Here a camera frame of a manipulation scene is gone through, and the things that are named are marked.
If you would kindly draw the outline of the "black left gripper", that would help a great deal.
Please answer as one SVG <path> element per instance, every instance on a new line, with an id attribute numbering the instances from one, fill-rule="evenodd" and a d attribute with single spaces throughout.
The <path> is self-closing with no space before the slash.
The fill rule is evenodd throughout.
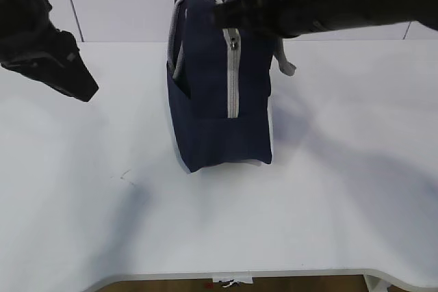
<path id="1" fill-rule="evenodd" d="M 1 0 L 1 66 L 87 103 L 99 90 L 73 35 L 49 18 L 48 0 Z"/>

